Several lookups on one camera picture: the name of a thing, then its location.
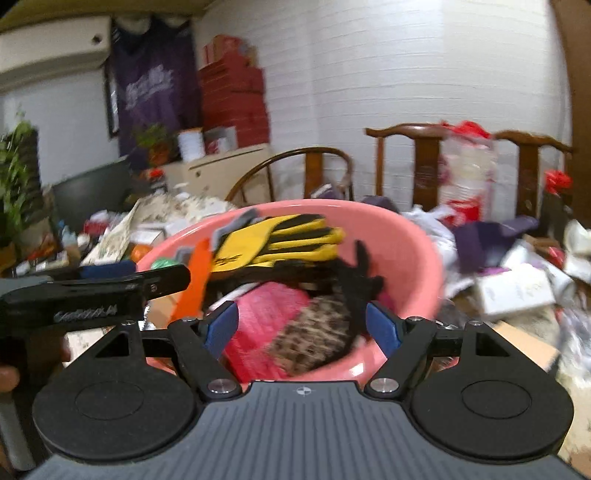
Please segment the yellow black work glove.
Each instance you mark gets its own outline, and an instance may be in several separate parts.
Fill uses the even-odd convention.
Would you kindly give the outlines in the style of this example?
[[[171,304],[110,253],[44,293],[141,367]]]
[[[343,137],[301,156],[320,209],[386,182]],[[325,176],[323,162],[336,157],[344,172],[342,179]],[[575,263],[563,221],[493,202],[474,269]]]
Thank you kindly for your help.
[[[346,234],[318,214],[274,216],[227,234],[214,251],[211,278],[263,275],[335,260]]]

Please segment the red cardboard box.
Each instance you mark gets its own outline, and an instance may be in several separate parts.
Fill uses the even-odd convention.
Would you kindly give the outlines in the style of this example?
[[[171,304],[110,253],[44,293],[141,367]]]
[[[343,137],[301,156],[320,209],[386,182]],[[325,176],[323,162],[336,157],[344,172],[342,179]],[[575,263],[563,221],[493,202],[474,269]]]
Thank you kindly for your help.
[[[303,290],[267,282],[235,300],[238,330],[224,349],[228,368],[242,384],[284,380],[287,373],[267,352],[273,339],[310,303]]]

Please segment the green plastic bag bundle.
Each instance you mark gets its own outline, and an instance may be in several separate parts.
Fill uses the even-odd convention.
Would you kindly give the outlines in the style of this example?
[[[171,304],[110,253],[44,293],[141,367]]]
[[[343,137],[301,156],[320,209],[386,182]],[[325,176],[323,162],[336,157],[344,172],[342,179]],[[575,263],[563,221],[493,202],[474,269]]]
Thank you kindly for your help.
[[[156,270],[161,268],[168,268],[171,266],[175,266],[177,264],[178,262],[171,258],[158,258],[151,263],[150,269]]]

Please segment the grey knitted sock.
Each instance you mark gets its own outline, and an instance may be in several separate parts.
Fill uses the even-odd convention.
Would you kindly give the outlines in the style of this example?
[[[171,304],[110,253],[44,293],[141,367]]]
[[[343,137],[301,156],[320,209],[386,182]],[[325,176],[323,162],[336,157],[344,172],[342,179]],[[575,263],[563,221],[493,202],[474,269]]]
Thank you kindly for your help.
[[[211,251],[216,252],[232,232],[256,223],[259,217],[259,210],[249,208],[239,216],[233,218],[228,224],[214,230],[211,235]]]

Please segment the pink plastic basin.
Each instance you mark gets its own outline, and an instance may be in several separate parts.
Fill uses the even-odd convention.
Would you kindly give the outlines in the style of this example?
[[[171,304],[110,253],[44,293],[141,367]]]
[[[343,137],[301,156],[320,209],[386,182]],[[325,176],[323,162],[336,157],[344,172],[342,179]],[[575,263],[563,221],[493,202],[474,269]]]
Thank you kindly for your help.
[[[421,316],[433,319],[443,295],[442,259],[428,235],[413,222],[384,208],[360,202],[327,199],[284,200],[256,205],[263,216],[315,213],[329,225],[346,231],[339,255],[355,260],[355,240],[365,243],[370,253],[370,272],[384,277],[386,290],[401,318]],[[246,208],[201,220],[154,247],[136,265],[149,270],[160,257],[171,258],[177,248],[193,246],[211,237],[215,229],[228,224]],[[355,380],[363,385],[384,364],[386,357],[373,340],[335,363],[308,372],[290,381]]]

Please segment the leopard print cloth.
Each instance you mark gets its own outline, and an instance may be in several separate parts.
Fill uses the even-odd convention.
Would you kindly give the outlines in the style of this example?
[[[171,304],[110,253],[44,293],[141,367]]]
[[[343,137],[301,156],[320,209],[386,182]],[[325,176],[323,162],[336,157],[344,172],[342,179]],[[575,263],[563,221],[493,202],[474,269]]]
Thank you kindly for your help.
[[[311,299],[276,335],[267,353],[288,376],[300,376],[339,360],[356,340],[353,317],[342,295]]]

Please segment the potted green plant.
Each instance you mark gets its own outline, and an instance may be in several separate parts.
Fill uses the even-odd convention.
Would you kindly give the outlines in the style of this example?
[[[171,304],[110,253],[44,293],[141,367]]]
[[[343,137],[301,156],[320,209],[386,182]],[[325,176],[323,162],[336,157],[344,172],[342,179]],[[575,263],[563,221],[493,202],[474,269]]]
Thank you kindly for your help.
[[[19,249],[25,230],[45,213],[38,155],[38,129],[19,107],[14,128],[1,135],[1,217]]]

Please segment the white cabinet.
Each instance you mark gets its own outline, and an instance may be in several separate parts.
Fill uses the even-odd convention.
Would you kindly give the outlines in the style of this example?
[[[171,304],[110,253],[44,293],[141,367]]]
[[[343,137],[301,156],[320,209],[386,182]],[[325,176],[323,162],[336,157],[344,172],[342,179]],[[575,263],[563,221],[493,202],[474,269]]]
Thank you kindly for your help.
[[[162,170],[169,192],[224,200],[246,173],[272,155],[269,144],[259,144],[190,162],[172,162]]]

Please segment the wooden chair right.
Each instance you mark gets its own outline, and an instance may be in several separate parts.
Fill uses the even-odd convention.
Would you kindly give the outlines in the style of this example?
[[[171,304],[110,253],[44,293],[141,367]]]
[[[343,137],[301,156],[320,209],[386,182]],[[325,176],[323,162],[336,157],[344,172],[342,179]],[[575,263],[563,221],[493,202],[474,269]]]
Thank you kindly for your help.
[[[499,167],[496,187],[497,206],[509,218],[516,216],[538,217],[541,214],[544,189],[544,173],[560,170],[572,178],[572,161],[575,149],[547,134],[505,129],[493,134],[496,142],[511,144],[516,149],[515,172],[505,171],[505,162]],[[567,211],[572,209],[573,183],[564,195]]]

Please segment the wooden chair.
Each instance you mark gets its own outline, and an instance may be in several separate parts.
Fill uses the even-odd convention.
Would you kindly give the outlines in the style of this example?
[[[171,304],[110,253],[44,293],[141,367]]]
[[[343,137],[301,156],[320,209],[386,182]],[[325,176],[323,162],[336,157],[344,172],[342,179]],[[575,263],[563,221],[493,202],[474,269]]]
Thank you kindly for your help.
[[[505,129],[493,134],[496,142],[511,144],[516,149],[515,172],[505,171],[505,162],[499,167],[496,187],[497,206],[509,218],[516,216],[538,217],[541,214],[544,189],[544,173],[560,170],[572,178],[572,161],[575,149],[547,134]],[[567,211],[572,209],[573,183],[564,195]]]
[[[441,142],[448,128],[443,123],[402,123],[384,129],[366,128],[365,134],[377,141],[375,190],[384,195],[386,140],[402,136],[414,142],[413,204],[431,210],[439,202],[439,160]]]

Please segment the wooden chair left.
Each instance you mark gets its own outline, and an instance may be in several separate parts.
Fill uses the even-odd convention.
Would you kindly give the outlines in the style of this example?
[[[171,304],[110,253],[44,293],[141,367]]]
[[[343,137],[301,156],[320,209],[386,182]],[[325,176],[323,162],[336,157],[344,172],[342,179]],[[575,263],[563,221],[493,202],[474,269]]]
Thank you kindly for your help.
[[[439,202],[439,160],[441,142],[448,128],[443,123],[402,123],[384,129],[366,128],[365,134],[377,141],[375,190],[384,195],[386,140],[402,136],[414,142],[413,204],[431,210]]]

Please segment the brown bottle red lid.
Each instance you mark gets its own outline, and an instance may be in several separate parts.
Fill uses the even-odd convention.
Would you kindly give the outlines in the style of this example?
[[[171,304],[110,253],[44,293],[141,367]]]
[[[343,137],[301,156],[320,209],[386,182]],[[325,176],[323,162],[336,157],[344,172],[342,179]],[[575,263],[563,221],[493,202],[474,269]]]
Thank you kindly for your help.
[[[552,223],[564,213],[564,195],[570,192],[572,178],[560,170],[547,170],[544,173],[541,218]]]

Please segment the stack of red boxes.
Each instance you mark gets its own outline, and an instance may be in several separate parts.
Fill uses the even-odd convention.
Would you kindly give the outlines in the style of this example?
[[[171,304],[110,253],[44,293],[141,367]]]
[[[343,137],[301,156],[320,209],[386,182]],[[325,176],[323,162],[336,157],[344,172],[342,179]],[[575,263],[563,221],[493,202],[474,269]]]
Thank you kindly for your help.
[[[242,38],[218,34],[202,48],[198,70],[204,130],[235,130],[238,147],[270,141],[263,69]]]

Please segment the purple hanging jersey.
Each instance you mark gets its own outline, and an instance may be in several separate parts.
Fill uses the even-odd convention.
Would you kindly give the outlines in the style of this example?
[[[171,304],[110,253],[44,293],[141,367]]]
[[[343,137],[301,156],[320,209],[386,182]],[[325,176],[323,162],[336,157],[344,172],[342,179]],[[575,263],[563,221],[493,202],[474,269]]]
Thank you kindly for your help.
[[[201,91],[191,22],[158,15],[111,24],[119,153],[140,167],[158,134],[202,125]]]

